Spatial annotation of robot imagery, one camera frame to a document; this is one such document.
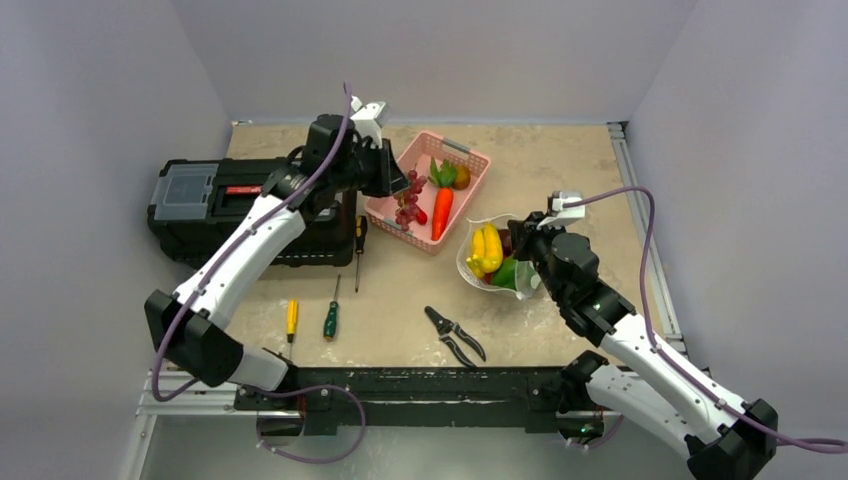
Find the purple grape bunch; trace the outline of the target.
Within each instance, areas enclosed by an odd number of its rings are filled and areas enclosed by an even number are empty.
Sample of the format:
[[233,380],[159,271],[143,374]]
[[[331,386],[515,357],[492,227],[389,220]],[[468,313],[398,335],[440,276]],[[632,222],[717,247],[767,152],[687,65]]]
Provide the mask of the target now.
[[394,196],[397,202],[395,223],[403,232],[408,232],[413,224],[419,225],[415,221],[415,214],[418,209],[422,209],[418,204],[419,196],[427,183],[427,179],[416,170],[408,171],[406,176],[410,180],[410,187]]

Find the dark red mangosteen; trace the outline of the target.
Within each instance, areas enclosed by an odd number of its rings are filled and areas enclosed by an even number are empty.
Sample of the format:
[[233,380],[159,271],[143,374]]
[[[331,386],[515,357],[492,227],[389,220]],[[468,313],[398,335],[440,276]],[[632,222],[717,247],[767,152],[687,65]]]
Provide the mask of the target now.
[[509,257],[512,255],[513,246],[512,246],[512,237],[509,229],[498,229],[499,238],[501,241],[501,247],[503,252],[503,257]]

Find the pink perforated plastic basket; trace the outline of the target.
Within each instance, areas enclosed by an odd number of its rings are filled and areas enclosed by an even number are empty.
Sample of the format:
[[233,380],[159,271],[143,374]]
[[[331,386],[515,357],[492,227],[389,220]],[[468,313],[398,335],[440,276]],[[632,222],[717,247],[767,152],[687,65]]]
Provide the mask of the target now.
[[397,156],[397,163],[404,173],[414,170],[423,178],[430,174],[432,163],[440,165],[445,160],[456,166],[467,167],[470,182],[467,188],[453,194],[450,214],[439,239],[434,240],[431,234],[431,221],[435,218],[434,208],[438,196],[438,188],[432,184],[422,188],[417,201],[418,206],[426,212],[429,223],[421,225],[413,221],[409,228],[404,230],[396,222],[396,210],[399,208],[396,199],[366,197],[364,212],[370,224],[428,254],[438,254],[447,243],[447,238],[459,225],[459,221],[465,217],[468,206],[480,192],[492,159],[478,150],[429,130],[419,132],[403,153]]

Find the yellow banana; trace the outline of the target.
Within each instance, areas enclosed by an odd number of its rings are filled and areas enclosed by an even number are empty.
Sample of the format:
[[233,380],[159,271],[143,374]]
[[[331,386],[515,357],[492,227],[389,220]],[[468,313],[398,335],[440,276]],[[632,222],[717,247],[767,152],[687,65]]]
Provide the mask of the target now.
[[503,261],[503,252],[498,229],[491,223],[483,226],[485,240],[485,255],[480,260],[480,267],[485,273],[497,271]]

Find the green bell pepper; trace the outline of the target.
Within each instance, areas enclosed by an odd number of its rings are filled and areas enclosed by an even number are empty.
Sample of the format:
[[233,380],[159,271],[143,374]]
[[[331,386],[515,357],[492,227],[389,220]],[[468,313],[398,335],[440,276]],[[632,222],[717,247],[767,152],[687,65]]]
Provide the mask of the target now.
[[516,268],[518,262],[512,257],[505,257],[500,268],[491,274],[489,284],[494,287],[516,290]]

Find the clear dotted zip top bag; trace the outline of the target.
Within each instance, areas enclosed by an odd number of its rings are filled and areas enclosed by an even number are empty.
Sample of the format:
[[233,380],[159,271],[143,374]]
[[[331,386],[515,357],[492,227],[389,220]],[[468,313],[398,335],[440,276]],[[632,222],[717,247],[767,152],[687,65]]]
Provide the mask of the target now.
[[508,222],[517,219],[507,213],[467,220],[456,266],[460,276],[479,290],[527,300],[541,286],[541,277],[531,262],[514,256]]

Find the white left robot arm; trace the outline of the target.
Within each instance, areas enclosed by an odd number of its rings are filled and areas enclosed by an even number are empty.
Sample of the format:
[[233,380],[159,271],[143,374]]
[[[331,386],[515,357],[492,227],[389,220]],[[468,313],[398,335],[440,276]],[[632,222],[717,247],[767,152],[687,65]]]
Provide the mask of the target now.
[[169,360],[210,387],[225,382],[259,389],[272,408],[297,399],[292,363],[248,348],[226,328],[249,288],[339,192],[391,197],[408,188],[388,139],[382,103],[352,114],[319,116],[300,156],[267,178],[245,219],[218,251],[171,293],[153,291],[144,304],[156,349],[154,369]]

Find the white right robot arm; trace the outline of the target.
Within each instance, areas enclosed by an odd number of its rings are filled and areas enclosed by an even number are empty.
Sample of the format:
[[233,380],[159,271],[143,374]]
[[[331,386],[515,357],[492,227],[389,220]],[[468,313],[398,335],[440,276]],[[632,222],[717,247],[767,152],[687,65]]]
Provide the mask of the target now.
[[529,261],[566,325],[594,345],[562,371],[561,407],[590,402],[621,413],[679,454],[696,479],[752,479],[774,458],[776,410],[722,387],[658,336],[599,276],[587,237],[510,220],[514,255]]

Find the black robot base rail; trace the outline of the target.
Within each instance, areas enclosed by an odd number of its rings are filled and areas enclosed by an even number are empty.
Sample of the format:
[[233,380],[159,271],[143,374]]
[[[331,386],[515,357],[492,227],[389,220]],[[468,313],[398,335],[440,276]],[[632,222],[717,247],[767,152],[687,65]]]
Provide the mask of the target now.
[[273,398],[240,387],[239,412],[289,417],[304,435],[333,435],[341,426],[518,428],[594,440],[616,411],[590,400],[583,386],[596,354],[565,367],[301,367]]

